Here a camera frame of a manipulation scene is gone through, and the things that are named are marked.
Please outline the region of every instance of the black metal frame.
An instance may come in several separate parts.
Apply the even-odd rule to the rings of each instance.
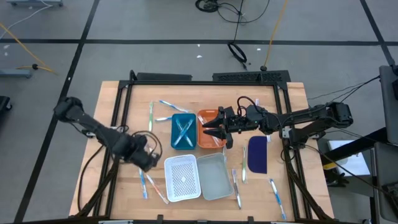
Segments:
[[[123,115],[122,115],[122,120],[121,120],[121,126],[126,125],[127,122],[127,114],[129,111],[129,103],[131,100],[131,94],[132,94],[132,87],[133,85],[229,85],[229,86],[272,86],[274,89],[274,95],[275,95],[275,103],[276,103],[276,107],[277,107],[277,112],[279,114],[282,114],[282,105],[280,102],[280,95],[279,95],[279,88],[280,86],[276,83],[276,82],[241,82],[241,83],[236,83],[236,82],[206,82],[206,81],[200,81],[200,82],[196,82],[196,81],[140,81],[140,80],[135,80],[135,76],[132,75],[132,73],[130,74],[130,80],[121,80],[119,81],[119,86],[118,86],[118,92],[116,94],[116,101],[115,101],[115,105],[114,105],[114,109],[113,109],[113,116],[112,116],[112,122],[111,125],[112,126],[116,126],[116,121],[118,118],[118,112],[120,109],[120,104],[121,104],[121,97],[122,97],[122,93],[123,90],[125,88],[127,88],[127,93],[126,93],[126,99],[124,102],[124,108],[123,108]],[[282,92],[284,94],[284,100],[285,100],[285,106],[286,106],[286,110],[287,112],[291,112],[291,105],[290,105],[290,98],[289,98],[289,92],[287,91],[287,88],[281,88]],[[282,145],[283,147],[287,147],[286,145],[287,143],[285,141],[282,141]],[[289,151],[285,150],[285,157],[289,157]],[[298,176],[300,178],[300,180],[302,181],[303,185],[305,186],[305,177],[304,177],[304,173],[303,173],[303,167],[302,167],[302,161],[301,161],[301,157],[300,157],[300,151],[295,151],[295,161],[296,161],[296,168],[298,171]],[[99,179],[99,182],[102,182],[105,174],[108,170],[108,166],[109,166],[109,160],[110,160],[110,152],[108,151],[108,149],[106,150],[106,154],[104,156],[104,162],[103,162],[103,166],[102,166],[102,170],[101,170],[101,176]],[[106,217],[110,217],[111,215],[111,209],[112,209],[112,204],[113,204],[113,198],[114,198],[114,190],[115,190],[115,186],[116,186],[116,178],[117,176],[114,177],[114,179],[111,181],[110,183],[110,188],[109,188],[109,194],[108,194],[108,199],[106,202],[106,211],[105,211],[105,216]],[[288,176],[288,180],[289,180],[289,190],[290,190],[290,196],[291,196],[291,200],[292,200],[292,206],[293,206],[293,213],[294,213],[294,218],[295,220],[300,219],[300,212],[299,212],[299,202],[297,200],[297,194],[295,191],[295,185],[293,180],[291,179],[291,177]],[[303,204],[304,204],[304,209],[305,209],[305,216],[306,219],[311,220],[312,219],[312,214],[311,214],[311,208],[308,204],[308,202],[303,198]],[[100,205],[101,205],[101,199],[99,199],[97,201],[97,204],[95,205],[95,209],[94,209],[94,216],[98,216],[99,215],[99,211],[100,211]],[[134,223],[137,222],[144,222],[144,223],[158,223],[158,220],[134,220]],[[179,221],[179,223],[197,223],[198,221]],[[269,223],[269,222],[250,222],[249,223]],[[242,223],[242,222],[215,222],[215,223]]]

